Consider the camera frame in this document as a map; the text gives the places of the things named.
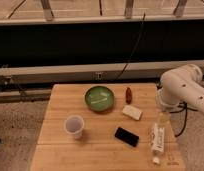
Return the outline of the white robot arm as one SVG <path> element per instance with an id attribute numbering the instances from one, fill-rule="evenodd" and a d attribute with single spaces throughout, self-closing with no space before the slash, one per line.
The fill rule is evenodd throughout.
<path id="1" fill-rule="evenodd" d="M 156 103 L 162 111 L 171 111 L 181 101 L 204 115 L 204 88 L 200 85 L 203 73 L 194 64 L 168 70 L 160 77 L 162 87 L 156 95 Z"/>

